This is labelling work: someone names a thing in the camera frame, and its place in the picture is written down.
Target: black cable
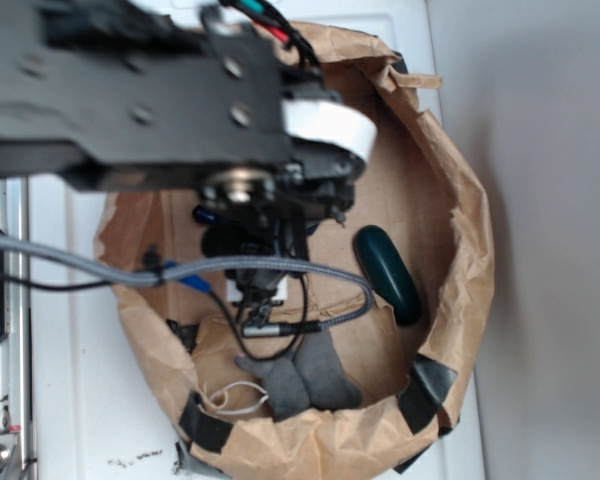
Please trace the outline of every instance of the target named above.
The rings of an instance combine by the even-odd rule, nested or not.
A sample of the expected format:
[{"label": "black cable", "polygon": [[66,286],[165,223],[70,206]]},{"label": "black cable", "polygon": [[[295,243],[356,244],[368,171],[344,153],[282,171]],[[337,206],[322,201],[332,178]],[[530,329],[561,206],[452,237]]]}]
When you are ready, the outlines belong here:
[{"label": "black cable", "polygon": [[299,65],[304,67],[305,62],[308,59],[309,63],[313,67],[321,70],[322,67],[320,65],[320,61],[318,60],[318,57],[316,56],[311,44],[307,42],[300,32],[293,28],[287,19],[269,2],[258,0],[258,3],[260,3],[264,8],[264,14],[256,12],[255,10],[243,4],[241,1],[228,1],[221,3],[225,6],[232,6],[255,22],[282,30],[289,37],[289,42],[285,45],[285,47],[293,46],[298,51]]},{"label": "black cable", "polygon": [[27,473],[29,472],[31,465],[33,465],[34,463],[38,463],[37,458],[30,458],[29,460],[24,462],[24,468],[22,469],[22,471],[20,472],[20,476],[18,477],[19,480],[24,480],[25,478],[27,478]]},{"label": "black cable", "polygon": [[309,58],[309,62],[317,68],[320,67],[320,61],[316,56],[315,51],[311,44],[298,32],[293,25],[289,23],[289,21],[280,13],[280,11],[271,5],[266,0],[257,0],[257,2],[264,7],[265,14],[267,14],[270,18],[273,18],[280,24],[280,29],[282,29],[287,35],[289,35],[289,39],[291,43],[298,49],[298,51],[302,51],[304,53],[303,56]]},{"label": "black cable", "polygon": [[[307,283],[306,283],[306,280],[304,279],[304,276],[301,276],[299,278],[299,280],[302,285],[302,298],[303,298],[302,319],[300,320],[299,325],[303,325],[307,321],[307,316],[309,315],[309,289],[307,288]],[[253,353],[251,353],[251,351],[245,345],[245,343],[242,339],[242,335],[240,334],[240,331],[238,330],[239,325],[237,323],[237,320],[233,317],[233,315],[231,315],[231,312],[229,312],[229,309],[227,308],[225,303],[222,301],[222,299],[213,290],[211,290],[209,292],[209,296],[213,299],[213,301],[216,303],[216,305],[218,305],[218,307],[222,311],[222,314],[226,317],[227,322],[229,322],[229,327],[231,328],[231,331],[233,332],[233,335],[236,338],[238,345],[240,345],[240,348],[242,349],[244,354],[255,362],[270,362],[270,361],[276,360],[280,357],[283,357],[284,355],[289,353],[291,350],[293,350],[296,347],[296,345],[299,343],[300,339],[303,337],[303,334],[300,333],[302,329],[299,328],[298,332],[293,336],[293,339],[291,340],[291,342],[289,342],[289,344],[286,347],[284,347],[282,350],[271,355],[270,357],[256,357]]]},{"label": "black cable", "polygon": [[0,272],[0,281],[8,282],[8,283],[15,283],[17,285],[23,285],[28,288],[34,288],[36,290],[44,290],[47,292],[77,292],[79,290],[89,290],[92,288],[108,287],[111,285],[111,282],[107,282],[107,281],[78,283],[75,285],[49,285],[46,283],[34,282],[34,281],[26,279],[26,278],[14,277],[12,275],[7,275],[6,273],[1,273],[1,272]]}]

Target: white surface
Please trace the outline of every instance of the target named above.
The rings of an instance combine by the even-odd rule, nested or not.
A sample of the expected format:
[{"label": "white surface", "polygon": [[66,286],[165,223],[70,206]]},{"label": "white surface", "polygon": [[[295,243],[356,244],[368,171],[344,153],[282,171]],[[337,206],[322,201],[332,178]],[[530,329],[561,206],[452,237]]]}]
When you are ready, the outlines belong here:
[{"label": "white surface", "polygon": [[445,127],[493,209],[488,478],[600,479],[600,1],[429,8]]},{"label": "white surface", "polygon": [[[170,8],[170,0],[154,3]],[[346,14],[341,2],[289,0],[278,6],[291,17],[311,11],[302,18],[376,33],[405,54],[410,71],[434,72],[423,1],[376,1],[369,6],[350,2]],[[194,18],[187,11],[180,16]],[[424,92],[423,104],[439,114],[435,92]],[[102,205],[102,195],[74,194],[59,180],[37,178],[31,186],[31,237],[91,256]],[[32,270],[38,280],[86,280],[39,262]],[[35,292],[32,304],[40,478],[169,478],[175,434],[136,366],[113,295],[106,289],[72,295]],[[161,453],[138,458],[152,452]],[[483,479],[473,386],[462,422],[451,435],[403,477],[390,471],[379,478]]]}]

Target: white tape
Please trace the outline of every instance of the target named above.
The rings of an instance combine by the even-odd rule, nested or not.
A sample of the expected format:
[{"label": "white tape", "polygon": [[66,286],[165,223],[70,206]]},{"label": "white tape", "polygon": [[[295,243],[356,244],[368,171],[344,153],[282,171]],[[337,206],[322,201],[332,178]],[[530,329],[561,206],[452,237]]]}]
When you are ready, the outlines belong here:
[{"label": "white tape", "polygon": [[357,110],[327,100],[283,100],[282,111],[290,136],[335,145],[369,163],[378,129]]}]

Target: robotic arm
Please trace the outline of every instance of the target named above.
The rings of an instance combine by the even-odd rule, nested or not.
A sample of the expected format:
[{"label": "robotic arm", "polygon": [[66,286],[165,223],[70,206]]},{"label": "robotic arm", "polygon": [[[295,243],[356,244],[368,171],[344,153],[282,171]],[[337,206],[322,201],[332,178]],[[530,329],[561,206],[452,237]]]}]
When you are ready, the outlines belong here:
[{"label": "robotic arm", "polygon": [[[310,45],[270,5],[220,3],[296,48],[299,65],[253,27],[224,25],[217,6],[194,33],[126,0],[0,0],[0,178],[191,188],[211,219],[207,256],[308,260],[307,231],[353,205],[375,126],[325,88]],[[260,326],[286,274],[227,272]]]}]

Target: paper bag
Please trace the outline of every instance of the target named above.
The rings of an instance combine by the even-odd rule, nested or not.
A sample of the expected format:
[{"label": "paper bag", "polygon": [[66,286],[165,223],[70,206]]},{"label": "paper bag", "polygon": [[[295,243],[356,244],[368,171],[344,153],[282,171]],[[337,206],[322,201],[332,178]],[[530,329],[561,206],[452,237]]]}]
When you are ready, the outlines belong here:
[{"label": "paper bag", "polygon": [[[205,399],[248,377],[233,363],[238,347],[215,304],[178,284],[114,291],[147,382],[191,442],[192,455],[238,480],[363,480],[414,457],[458,422],[493,296],[489,208],[438,121],[419,112],[416,89],[437,88],[438,78],[400,73],[393,66],[400,58],[375,37],[311,24],[297,28],[314,45],[329,86],[379,130],[344,228],[323,222],[310,239],[311,259],[361,274],[351,240],[361,227],[379,225],[423,302],[423,317],[413,327],[398,330],[391,307],[377,299],[365,317],[331,329],[349,378],[363,391],[363,406],[310,409],[283,422],[274,422],[266,406],[237,420],[214,415]],[[98,257],[127,270],[141,268],[149,245],[178,262],[201,258],[203,232],[191,219],[196,203],[188,191],[110,196]],[[206,279],[224,291],[221,272]],[[317,276],[308,283],[311,318],[335,316],[361,301],[350,285]],[[300,299],[292,283],[290,299],[276,315],[298,318]],[[167,319],[199,325],[193,354]],[[284,342],[248,344],[267,354]],[[236,390],[223,402],[252,404],[256,393]]]}]

